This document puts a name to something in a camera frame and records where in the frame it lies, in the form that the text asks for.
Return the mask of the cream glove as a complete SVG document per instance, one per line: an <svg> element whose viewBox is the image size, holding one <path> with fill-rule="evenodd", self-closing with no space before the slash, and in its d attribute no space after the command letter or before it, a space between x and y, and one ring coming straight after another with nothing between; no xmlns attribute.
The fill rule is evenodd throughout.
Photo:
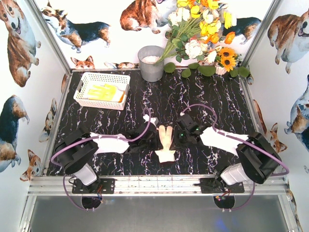
<svg viewBox="0 0 309 232"><path fill-rule="evenodd" d="M159 158L160 163L174 162L175 161L175 157L174 157L175 152L176 152L175 150L163 150L163 149L155 151L156 155Z"/></svg>
<svg viewBox="0 0 309 232"><path fill-rule="evenodd" d="M158 127L158 134L161 145L163 147L162 151L168 151L172 144L172 126L165 127L164 125L160 125Z"/></svg>

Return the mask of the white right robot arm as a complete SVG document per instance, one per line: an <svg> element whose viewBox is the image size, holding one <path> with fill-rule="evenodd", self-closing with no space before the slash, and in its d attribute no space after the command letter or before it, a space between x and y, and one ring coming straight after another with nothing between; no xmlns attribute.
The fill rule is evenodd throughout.
<svg viewBox="0 0 309 232"><path fill-rule="evenodd" d="M241 135L199 125L188 114L176 120L174 147L204 145L224 150L238 157L239 163L223 168L216 179L226 186L244 181L263 184L282 160L266 138L254 132Z"/></svg>

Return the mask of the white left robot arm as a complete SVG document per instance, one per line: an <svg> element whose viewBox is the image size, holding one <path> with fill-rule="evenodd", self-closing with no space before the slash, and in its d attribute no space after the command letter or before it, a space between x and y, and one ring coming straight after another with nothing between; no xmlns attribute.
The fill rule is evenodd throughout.
<svg viewBox="0 0 309 232"><path fill-rule="evenodd" d="M51 162L62 167L65 174L75 176L92 192L99 186L99 177L88 164L95 154L130 154L156 147L158 119L145 116L144 120L137 129L117 135L96 134L81 127L56 145Z"/></svg>

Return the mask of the white glove orange cuff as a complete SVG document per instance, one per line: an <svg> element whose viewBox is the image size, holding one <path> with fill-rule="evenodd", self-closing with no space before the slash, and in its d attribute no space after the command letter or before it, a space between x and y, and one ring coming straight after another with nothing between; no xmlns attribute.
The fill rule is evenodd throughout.
<svg viewBox="0 0 309 232"><path fill-rule="evenodd" d="M90 100L98 100L104 102L121 102L125 92L118 89L117 86L104 84L93 85L87 93Z"/></svg>

